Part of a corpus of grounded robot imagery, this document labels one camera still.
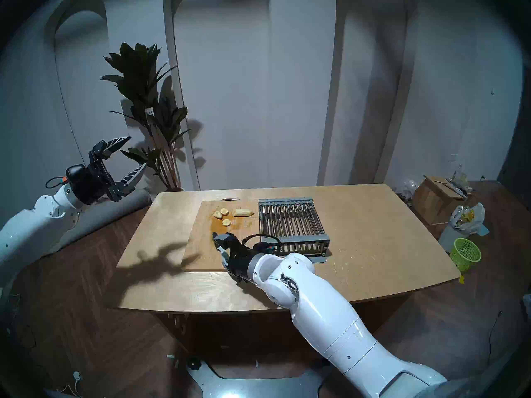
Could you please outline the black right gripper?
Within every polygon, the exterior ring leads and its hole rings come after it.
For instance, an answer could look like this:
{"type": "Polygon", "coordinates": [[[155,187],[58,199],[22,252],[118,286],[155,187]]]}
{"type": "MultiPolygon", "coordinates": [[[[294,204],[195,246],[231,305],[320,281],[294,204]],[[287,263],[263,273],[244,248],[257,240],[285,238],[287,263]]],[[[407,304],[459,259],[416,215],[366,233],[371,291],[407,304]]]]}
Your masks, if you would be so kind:
{"type": "Polygon", "coordinates": [[[222,264],[226,265],[227,271],[237,282],[252,282],[252,272],[248,272],[248,267],[256,255],[273,254],[273,244],[262,241],[249,248],[241,244],[230,232],[222,234],[213,232],[212,239],[215,245],[223,245],[223,248],[217,247],[222,257],[222,264]]]}

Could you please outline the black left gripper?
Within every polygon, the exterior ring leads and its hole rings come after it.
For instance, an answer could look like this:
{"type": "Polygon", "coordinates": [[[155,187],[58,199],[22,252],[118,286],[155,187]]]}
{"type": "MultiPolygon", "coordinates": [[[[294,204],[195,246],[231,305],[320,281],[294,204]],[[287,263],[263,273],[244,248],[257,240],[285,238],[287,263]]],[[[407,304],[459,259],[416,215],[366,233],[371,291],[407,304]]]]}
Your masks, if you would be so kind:
{"type": "Polygon", "coordinates": [[[110,141],[101,140],[89,152],[90,163],[74,165],[66,170],[66,179],[76,198],[83,204],[92,205],[102,197],[119,202],[135,190],[147,164],[144,163],[129,172],[120,181],[114,182],[103,162],[120,150],[130,136],[116,137],[110,141]]]}

